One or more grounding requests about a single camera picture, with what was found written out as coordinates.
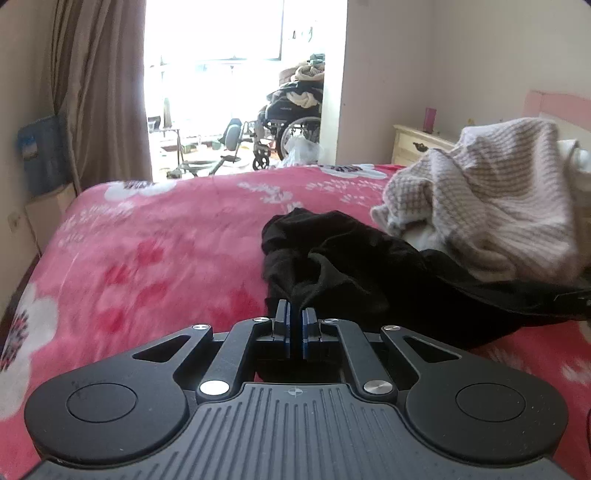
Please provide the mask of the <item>brown curtain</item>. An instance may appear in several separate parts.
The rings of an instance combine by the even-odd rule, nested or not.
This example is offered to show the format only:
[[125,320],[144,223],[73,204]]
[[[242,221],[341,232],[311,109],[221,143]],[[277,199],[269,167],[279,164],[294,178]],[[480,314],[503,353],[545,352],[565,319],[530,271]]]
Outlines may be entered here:
[[149,181],[143,1],[59,1],[49,71],[77,190]]

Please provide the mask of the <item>wheelchair with clothes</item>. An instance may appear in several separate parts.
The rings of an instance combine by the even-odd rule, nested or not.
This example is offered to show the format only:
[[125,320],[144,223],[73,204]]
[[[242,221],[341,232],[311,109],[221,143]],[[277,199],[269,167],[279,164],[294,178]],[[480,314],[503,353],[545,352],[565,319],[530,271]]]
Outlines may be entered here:
[[286,159],[292,138],[320,142],[324,82],[324,53],[280,72],[279,87],[266,96],[266,105],[249,128],[253,170],[269,168],[273,153]]

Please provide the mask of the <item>pink cup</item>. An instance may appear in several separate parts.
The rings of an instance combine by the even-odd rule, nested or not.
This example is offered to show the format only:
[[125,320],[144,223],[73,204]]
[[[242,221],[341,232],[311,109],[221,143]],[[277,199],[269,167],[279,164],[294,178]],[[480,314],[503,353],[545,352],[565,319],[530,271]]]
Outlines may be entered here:
[[435,128],[435,121],[436,121],[436,114],[437,109],[432,107],[427,107],[425,109],[425,116],[423,121],[423,131],[432,134]]

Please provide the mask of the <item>blue box by wall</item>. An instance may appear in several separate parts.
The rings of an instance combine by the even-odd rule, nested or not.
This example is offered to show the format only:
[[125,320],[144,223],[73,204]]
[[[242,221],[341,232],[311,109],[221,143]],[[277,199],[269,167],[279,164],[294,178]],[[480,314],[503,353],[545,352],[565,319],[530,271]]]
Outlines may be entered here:
[[60,119],[50,116],[18,131],[26,183],[34,197],[68,184],[71,179]]

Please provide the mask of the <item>pink headboard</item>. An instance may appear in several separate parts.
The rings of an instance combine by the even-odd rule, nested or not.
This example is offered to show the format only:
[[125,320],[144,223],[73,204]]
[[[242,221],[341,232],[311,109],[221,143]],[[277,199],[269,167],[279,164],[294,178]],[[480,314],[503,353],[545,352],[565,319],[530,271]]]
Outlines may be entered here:
[[525,97],[523,115],[547,114],[579,127],[591,129],[591,100],[576,95],[531,90]]

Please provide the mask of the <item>cream wooden nightstand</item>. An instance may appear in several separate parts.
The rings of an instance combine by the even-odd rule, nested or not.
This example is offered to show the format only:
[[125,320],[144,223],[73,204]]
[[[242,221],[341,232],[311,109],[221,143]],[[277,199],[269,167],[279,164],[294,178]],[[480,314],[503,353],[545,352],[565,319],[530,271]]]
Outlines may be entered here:
[[456,140],[449,140],[404,125],[395,125],[391,163],[410,166],[431,149],[450,151],[455,144]]

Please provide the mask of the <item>white plastic bag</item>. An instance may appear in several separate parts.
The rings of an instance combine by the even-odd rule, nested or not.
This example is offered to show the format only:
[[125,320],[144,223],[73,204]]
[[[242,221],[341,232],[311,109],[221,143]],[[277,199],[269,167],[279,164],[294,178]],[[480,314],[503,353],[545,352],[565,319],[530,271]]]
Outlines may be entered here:
[[283,159],[284,167],[315,165],[321,159],[320,144],[311,142],[303,136],[291,137],[287,140],[287,157]]

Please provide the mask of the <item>pink floral fleece blanket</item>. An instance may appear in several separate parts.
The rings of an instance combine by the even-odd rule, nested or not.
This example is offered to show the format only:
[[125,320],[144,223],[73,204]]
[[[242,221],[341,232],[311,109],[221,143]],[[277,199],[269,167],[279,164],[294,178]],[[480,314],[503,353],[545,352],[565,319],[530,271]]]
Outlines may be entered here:
[[295,167],[112,182],[69,207],[16,310],[1,360],[1,474],[38,457],[24,403],[51,376],[196,321],[263,312],[263,226],[297,208],[370,223],[391,166]]

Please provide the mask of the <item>cardboard box by wall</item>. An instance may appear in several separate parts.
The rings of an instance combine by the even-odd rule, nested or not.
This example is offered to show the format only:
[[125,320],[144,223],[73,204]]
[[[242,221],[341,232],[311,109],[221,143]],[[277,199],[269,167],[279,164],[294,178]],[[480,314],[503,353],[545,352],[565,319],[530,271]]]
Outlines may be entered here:
[[52,192],[33,198],[25,205],[35,243],[43,253],[59,228],[62,217],[76,198],[74,185],[62,185]]

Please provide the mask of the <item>black garment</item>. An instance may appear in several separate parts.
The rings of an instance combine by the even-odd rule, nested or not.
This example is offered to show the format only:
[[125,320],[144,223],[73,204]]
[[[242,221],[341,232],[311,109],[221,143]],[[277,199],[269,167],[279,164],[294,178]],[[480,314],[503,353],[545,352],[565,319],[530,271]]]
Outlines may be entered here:
[[366,332],[399,325],[462,350],[590,317],[583,288],[486,283],[442,252],[419,251],[339,211],[274,216],[263,227],[262,250],[270,315],[286,300],[294,316],[311,308]]

